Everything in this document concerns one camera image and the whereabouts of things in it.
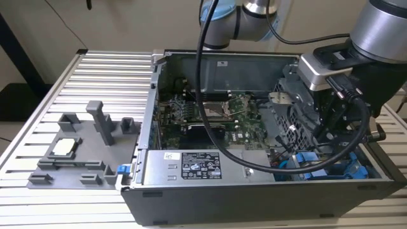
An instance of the barcode label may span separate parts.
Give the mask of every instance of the barcode label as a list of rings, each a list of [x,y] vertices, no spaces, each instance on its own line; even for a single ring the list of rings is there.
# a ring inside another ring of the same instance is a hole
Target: barcode label
[[[217,67],[227,67],[228,62],[227,61],[217,61]]]
[[[164,160],[179,160],[180,159],[180,153],[164,153]]]

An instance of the cable connector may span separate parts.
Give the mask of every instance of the cable connector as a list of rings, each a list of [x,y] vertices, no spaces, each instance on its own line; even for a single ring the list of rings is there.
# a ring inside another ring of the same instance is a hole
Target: cable connector
[[[355,98],[360,97],[362,91],[354,86],[344,74],[332,75],[327,77],[325,81],[331,85],[337,97],[342,100],[351,102]]]

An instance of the power supply label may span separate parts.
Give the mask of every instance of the power supply label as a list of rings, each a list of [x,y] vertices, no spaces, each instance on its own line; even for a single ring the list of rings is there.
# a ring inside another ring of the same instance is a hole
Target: power supply label
[[[221,179],[219,153],[183,153],[183,179]]]

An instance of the blue tab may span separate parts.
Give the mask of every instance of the blue tab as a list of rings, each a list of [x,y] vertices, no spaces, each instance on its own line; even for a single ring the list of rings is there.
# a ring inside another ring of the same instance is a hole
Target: blue tab
[[[205,20],[205,17],[208,15],[209,11],[209,6],[211,6],[212,1],[207,1],[203,4],[203,9],[201,9],[201,21]],[[212,21],[224,18],[228,16],[236,9],[236,2],[235,0],[220,0],[219,4],[216,6],[213,16],[212,16]]]
[[[117,166],[117,174],[121,174],[121,175],[129,175],[129,169],[131,167],[129,166]]]

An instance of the slotted aluminum surface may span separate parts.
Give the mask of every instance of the slotted aluminum surface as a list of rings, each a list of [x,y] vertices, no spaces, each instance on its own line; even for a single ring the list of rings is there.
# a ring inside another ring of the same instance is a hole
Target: slotted aluminum surface
[[[89,100],[101,100],[113,120],[141,121],[149,87],[149,53],[88,52],[77,55],[0,157],[0,226],[33,229],[141,228],[116,190],[27,189],[27,179],[59,131],[63,112],[81,120]],[[380,146],[407,176],[407,127],[386,106],[378,118],[387,139]],[[185,225],[184,228],[406,229],[407,188],[371,200],[340,219]]]

